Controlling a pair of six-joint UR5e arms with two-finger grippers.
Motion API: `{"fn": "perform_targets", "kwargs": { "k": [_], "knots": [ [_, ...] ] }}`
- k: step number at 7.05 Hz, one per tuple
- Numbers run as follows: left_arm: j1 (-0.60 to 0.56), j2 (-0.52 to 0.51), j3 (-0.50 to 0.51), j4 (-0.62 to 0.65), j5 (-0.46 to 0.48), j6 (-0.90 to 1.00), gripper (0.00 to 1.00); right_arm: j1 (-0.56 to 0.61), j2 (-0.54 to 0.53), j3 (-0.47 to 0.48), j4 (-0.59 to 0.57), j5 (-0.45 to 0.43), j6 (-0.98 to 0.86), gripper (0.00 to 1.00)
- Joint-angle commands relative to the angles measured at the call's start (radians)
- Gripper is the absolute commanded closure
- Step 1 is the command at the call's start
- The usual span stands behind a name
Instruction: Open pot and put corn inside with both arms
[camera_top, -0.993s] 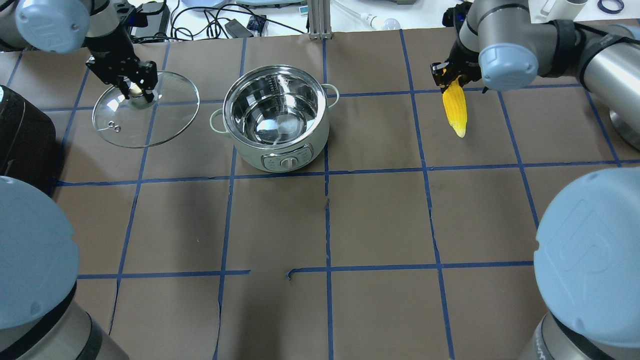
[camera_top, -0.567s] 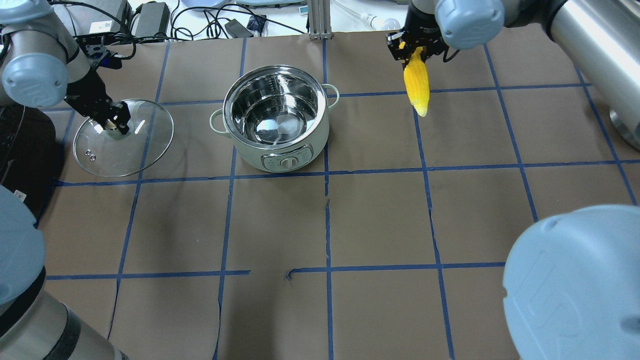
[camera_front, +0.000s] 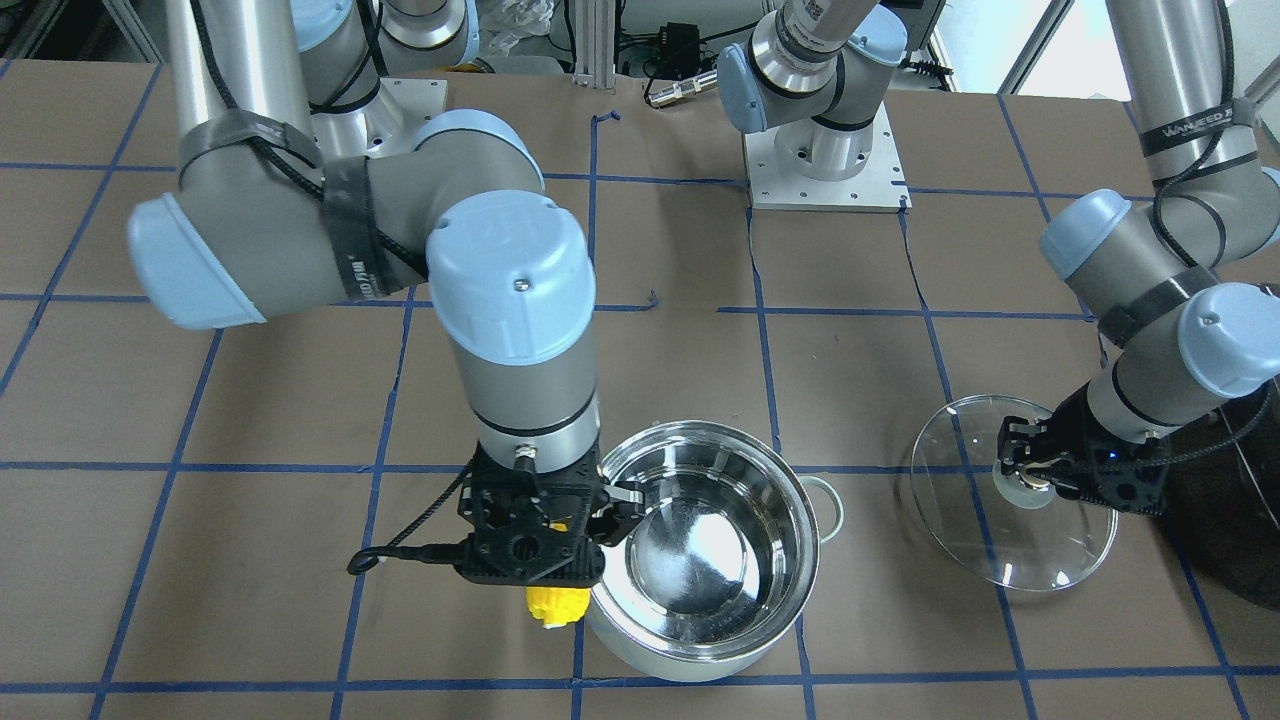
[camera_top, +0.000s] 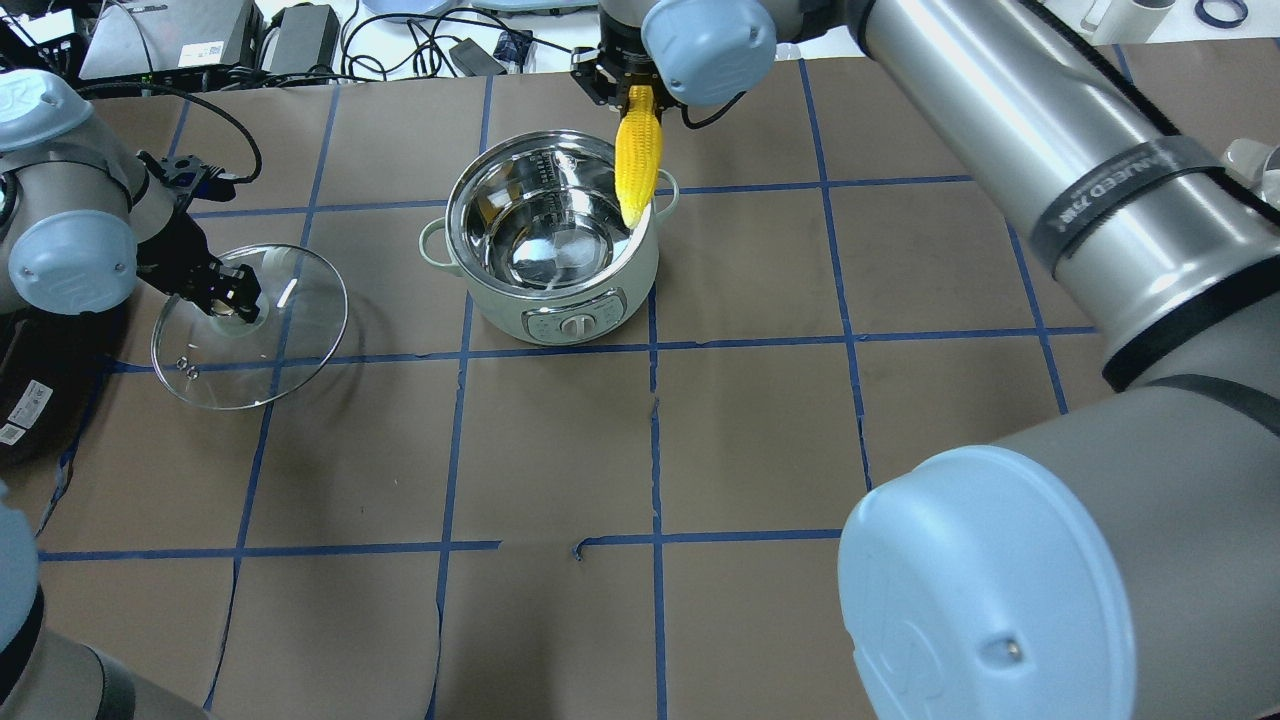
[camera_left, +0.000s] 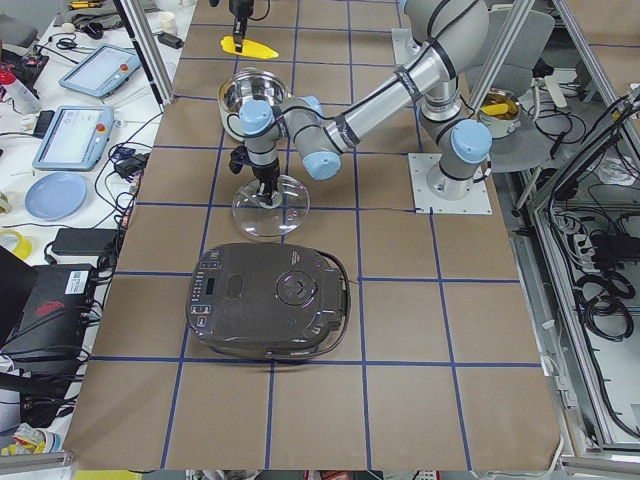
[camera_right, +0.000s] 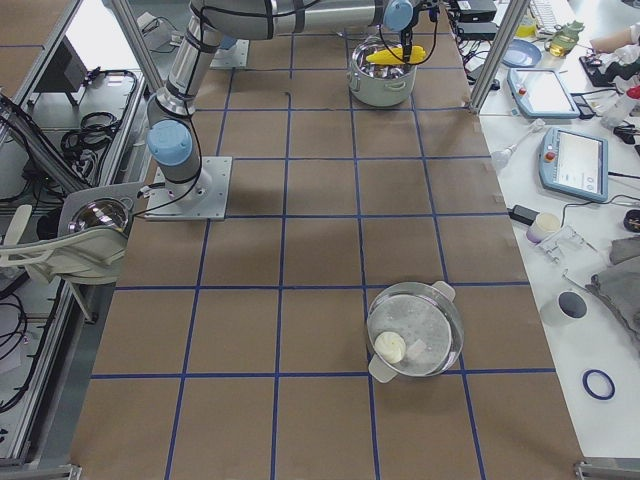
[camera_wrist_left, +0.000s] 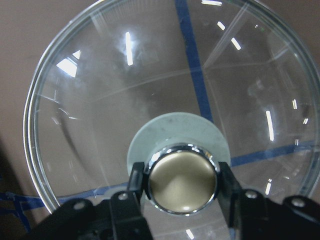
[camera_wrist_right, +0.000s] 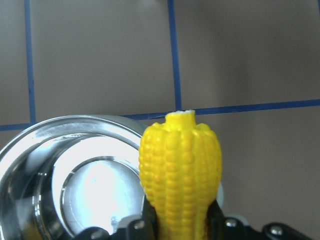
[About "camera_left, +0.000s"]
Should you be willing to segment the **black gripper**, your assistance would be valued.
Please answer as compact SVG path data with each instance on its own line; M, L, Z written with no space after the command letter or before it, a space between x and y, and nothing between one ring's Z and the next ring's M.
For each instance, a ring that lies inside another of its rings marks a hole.
M278 178L279 178L279 163L271 162L266 165L252 166L254 176L261 183L257 191L257 198L261 205L267 204L267 187L269 187L268 200L276 201L278 199Z
M237 48L237 51L241 53L243 51L248 18L254 13L254 0L229 0L229 11L235 17L232 33L234 48Z

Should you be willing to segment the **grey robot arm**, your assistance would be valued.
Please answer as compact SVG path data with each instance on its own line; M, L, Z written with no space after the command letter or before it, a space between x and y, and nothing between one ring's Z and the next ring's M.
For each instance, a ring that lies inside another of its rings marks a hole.
M341 168L341 156L401 109L467 70L484 45L489 12L483 1L406 1L419 51L356 104L334 117L322 115L315 97L295 97L272 106L249 100L239 112L244 142L234 149L229 168L249 167L258 181L258 198L271 204L280 176L276 143L287 138L315 180Z

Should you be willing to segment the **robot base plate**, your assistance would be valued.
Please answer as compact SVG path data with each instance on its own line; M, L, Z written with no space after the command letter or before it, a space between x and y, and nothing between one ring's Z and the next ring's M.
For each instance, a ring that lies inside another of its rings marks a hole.
M409 173L414 209L422 214L491 215L492 207L482 168L474 176L453 180L440 169L441 154L410 153Z

